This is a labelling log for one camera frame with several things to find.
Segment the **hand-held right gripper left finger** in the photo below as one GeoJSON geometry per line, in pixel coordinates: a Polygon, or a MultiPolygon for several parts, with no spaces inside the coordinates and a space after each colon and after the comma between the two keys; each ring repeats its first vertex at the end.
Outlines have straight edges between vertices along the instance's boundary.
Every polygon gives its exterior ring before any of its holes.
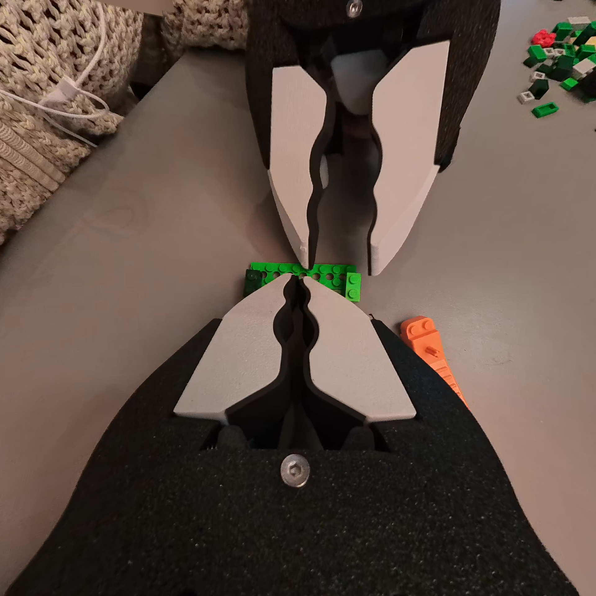
{"type": "Polygon", "coordinates": [[[282,274],[221,320],[174,407],[183,418],[237,426],[256,448],[291,434],[295,367],[301,352],[299,278],[282,274]]]}

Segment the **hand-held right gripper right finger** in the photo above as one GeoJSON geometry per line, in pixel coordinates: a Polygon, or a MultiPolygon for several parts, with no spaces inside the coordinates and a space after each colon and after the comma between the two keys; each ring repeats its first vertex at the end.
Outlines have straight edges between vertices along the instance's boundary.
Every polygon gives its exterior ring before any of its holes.
{"type": "Polygon", "coordinates": [[[416,410],[369,316],[309,277],[303,297],[304,408],[324,448],[355,427],[409,420],[416,410]]]}

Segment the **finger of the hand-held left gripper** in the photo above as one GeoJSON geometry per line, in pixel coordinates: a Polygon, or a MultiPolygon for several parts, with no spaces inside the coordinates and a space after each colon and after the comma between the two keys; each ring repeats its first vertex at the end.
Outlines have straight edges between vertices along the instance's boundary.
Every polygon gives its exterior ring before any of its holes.
{"type": "Polygon", "coordinates": [[[324,131],[327,94],[301,65],[272,71],[271,140],[268,176],[279,217],[299,263],[316,254],[315,224],[308,207],[329,182],[327,158],[316,147],[324,131]]]}
{"type": "Polygon", "coordinates": [[[379,275],[406,241],[439,171],[437,135],[450,41],[410,49],[377,83],[371,123],[380,149],[369,238],[379,275]]]}

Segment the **bright green lego assembly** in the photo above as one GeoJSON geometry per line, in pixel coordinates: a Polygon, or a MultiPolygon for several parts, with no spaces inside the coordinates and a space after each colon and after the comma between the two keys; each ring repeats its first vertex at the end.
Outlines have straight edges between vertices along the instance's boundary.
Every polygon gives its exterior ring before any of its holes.
{"type": "Polygon", "coordinates": [[[325,287],[358,303],[361,299],[361,274],[355,265],[350,264],[315,264],[312,269],[305,269],[301,264],[278,262],[252,262],[248,269],[259,270],[263,276],[263,286],[271,283],[285,273],[304,278],[309,277],[325,287]]]}

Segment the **pile of loose lego pieces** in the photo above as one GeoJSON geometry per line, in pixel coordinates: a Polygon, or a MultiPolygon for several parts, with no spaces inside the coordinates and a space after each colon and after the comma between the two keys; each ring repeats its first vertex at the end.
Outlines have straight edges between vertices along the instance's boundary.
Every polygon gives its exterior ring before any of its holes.
{"type": "Polygon", "coordinates": [[[551,30],[535,33],[526,49],[523,66],[529,69],[527,88],[518,94],[521,105],[543,119],[559,111],[547,93],[560,89],[582,105],[595,104],[595,20],[569,17],[551,30]]]}

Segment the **cream knitted cushion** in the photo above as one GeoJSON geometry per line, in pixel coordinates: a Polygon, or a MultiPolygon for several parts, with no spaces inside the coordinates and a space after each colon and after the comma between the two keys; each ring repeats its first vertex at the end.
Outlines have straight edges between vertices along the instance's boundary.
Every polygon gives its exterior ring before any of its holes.
{"type": "Polygon", "coordinates": [[[116,133],[143,21],[99,1],[1,1],[1,244],[116,133]]]}
{"type": "Polygon", "coordinates": [[[192,47],[245,50],[249,6],[249,1],[173,1],[161,24],[166,50],[172,56],[192,47]]]}

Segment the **orange brick separator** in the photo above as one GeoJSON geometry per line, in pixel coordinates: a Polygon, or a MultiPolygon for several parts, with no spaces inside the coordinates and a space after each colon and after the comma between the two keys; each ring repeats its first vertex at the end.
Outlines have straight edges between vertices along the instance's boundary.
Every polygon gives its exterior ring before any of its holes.
{"type": "Polygon", "coordinates": [[[433,320],[425,316],[407,319],[400,324],[399,336],[416,355],[441,376],[467,406],[446,360],[440,333],[433,320]]]}

